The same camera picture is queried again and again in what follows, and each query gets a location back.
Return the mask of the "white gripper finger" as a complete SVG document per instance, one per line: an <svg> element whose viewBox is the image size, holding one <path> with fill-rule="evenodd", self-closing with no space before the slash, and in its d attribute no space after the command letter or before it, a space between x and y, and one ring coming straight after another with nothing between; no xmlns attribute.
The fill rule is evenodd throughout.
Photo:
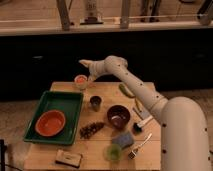
<svg viewBox="0 0 213 171"><path fill-rule="evenodd" d="M91 60L81 59L81 60L79 60L79 63L82 64L85 67L89 67L89 65L92 63L92 61Z"/></svg>

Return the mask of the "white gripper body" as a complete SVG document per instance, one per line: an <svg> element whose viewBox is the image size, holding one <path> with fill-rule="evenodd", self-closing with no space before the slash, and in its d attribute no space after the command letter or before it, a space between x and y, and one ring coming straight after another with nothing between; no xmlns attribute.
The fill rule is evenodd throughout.
<svg viewBox="0 0 213 171"><path fill-rule="evenodd" d="M89 64L89 80L91 82L95 81L99 77L106 75L107 72L105 70L105 62L103 60L100 61L92 61Z"/></svg>

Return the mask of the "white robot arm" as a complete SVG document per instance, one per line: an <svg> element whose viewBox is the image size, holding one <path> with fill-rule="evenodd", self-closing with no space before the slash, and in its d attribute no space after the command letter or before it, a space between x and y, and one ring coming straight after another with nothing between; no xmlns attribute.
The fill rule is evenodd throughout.
<svg viewBox="0 0 213 171"><path fill-rule="evenodd" d="M91 82L103 75L120 79L161 125L161 171L212 171L207 121L198 103L182 96L167 99L150 89L122 57L80 63L89 69Z"/></svg>

